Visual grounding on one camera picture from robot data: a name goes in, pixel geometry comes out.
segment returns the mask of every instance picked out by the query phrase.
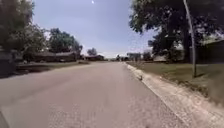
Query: concrete curb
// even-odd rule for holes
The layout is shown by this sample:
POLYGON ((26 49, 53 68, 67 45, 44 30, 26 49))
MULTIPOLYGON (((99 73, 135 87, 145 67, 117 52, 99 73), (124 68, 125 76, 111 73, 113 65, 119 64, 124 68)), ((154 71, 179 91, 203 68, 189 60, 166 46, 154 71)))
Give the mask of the concrete curb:
POLYGON ((127 65, 189 128, 224 128, 224 110, 203 96, 127 65))

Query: street light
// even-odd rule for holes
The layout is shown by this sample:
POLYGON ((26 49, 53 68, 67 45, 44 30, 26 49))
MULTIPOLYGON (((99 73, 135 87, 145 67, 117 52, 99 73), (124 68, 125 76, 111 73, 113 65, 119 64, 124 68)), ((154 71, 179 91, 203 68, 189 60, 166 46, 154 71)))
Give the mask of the street light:
POLYGON ((187 12, 187 19, 190 26, 191 31, 191 42, 192 42, 192 60, 193 60, 193 77, 195 78, 197 76, 197 70, 196 70, 196 46, 195 46, 195 35, 194 35, 194 28, 192 24, 192 19, 190 15, 190 10, 187 4, 187 0, 183 0, 184 6, 187 12))

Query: grass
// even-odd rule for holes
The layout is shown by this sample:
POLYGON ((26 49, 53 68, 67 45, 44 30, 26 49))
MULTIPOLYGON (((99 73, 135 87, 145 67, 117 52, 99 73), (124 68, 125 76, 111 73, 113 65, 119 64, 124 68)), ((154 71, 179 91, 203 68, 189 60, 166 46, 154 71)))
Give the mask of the grass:
POLYGON ((197 78, 192 77, 191 64, 128 62, 145 72, 160 75, 170 81, 198 91, 215 102, 224 103, 224 64, 197 65, 197 78))

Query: street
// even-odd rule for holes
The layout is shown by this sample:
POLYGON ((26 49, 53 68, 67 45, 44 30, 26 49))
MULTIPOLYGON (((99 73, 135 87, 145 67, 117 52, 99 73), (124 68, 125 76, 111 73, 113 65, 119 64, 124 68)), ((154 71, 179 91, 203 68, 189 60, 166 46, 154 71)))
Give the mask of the street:
POLYGON ((2 79, 0 106, 9 128, 186 128, 118 62, 2 79))

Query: sky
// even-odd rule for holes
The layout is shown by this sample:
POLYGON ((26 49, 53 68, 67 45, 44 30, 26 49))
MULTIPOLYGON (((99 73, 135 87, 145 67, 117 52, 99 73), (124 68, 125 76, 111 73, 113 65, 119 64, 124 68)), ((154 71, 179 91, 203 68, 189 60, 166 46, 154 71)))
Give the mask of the sky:
POLYGON ((143 52, 155 32, 139 35, 129 27, 131 0, 34 0, 33 22, 41 28, 59 28, 87 49, 106 57, 143 52))

